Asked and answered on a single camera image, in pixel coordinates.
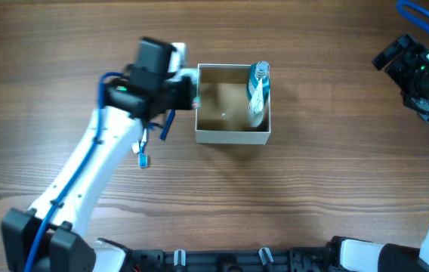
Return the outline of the blue disposable razor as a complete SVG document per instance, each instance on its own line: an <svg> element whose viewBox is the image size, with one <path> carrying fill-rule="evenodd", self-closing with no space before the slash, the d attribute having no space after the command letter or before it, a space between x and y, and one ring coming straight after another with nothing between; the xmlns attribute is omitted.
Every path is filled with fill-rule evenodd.
<svg viewBox="0 0 429 272"><path fill-rule="evenodd" d="M165 124L163 125L162 132L159 136L160 140L164 141L167 138L169 129L171 127L171 124L174 121L174 118L175 118L175 110L170 110L168 117L165 120Z"/></svg>

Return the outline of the white cosmetic tube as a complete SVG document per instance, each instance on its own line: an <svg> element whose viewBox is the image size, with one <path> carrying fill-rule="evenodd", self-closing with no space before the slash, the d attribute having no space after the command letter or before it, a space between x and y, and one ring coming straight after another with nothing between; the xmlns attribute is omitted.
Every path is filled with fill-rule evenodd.
<svg viewBox="0 0 429 272"><path fill-rule="evenodd" d="M248 89L252 97L248 102L248 120L252 128L258 127L264 119L263 80L253 78L249 81Z"/></svg>

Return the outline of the blue mouthwash bottle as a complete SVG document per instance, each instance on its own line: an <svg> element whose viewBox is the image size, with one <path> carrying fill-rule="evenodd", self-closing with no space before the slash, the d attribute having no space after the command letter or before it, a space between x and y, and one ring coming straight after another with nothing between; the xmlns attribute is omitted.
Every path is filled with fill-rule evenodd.
<svg viewBox="0 0 429 272"><path fill-rule="evenodd" d="M268 100L268 96L270 94L270 65L267 61L262 60L256 64L251 65L248 84L249 84L249 81L253 78L263 80L263 95L264 95L264 105L265 105L265 103ZM252 91L248 89L248 84L247 84L247 96L248 96L248 102L249 102L250 98L252 97Z"/></svg>

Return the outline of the green white soap packet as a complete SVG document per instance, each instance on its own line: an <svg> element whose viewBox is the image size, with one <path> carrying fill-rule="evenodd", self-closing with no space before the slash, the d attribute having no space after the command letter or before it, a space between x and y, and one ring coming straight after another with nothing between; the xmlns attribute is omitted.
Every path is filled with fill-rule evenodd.
<svg viewBox="0 0 429 272"><path fill-rule="evenodd" d="M193 98L193 102L192 102L192 108L193 108L193 109L198 109L198 108L200 108L200 106L201 106L201 100L200 100L200 97L199 97L199 96L194 97L194 98Z"/></svg>

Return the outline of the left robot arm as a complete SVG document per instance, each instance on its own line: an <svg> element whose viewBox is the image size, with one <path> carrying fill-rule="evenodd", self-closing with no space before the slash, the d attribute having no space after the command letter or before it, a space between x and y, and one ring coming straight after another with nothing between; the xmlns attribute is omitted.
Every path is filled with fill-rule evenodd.
<svg viewBox="0 0 429 272"><path fill-rule="evenodd" d="M11 271L130 271L130 251L85 234L100 195L133 146L145 147L155 118L167 132L178 110L196 107L197 72L186 66L187 46L140 40L135 62L97 85L97 106L82 139L45 192L26 211L10 210L1 233Z"/></svg>

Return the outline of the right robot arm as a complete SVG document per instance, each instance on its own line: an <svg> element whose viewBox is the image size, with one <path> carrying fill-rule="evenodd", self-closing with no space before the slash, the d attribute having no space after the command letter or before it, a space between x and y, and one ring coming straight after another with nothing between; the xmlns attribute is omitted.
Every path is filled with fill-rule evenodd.
<svg viewBox="0 0 429 272"><path fill-rule="evenodd" d="M336 234L420 246L429 267L429 125L369 65L388 41L361 36L342 49L320 138L335 165L324 201Z"/></svg>

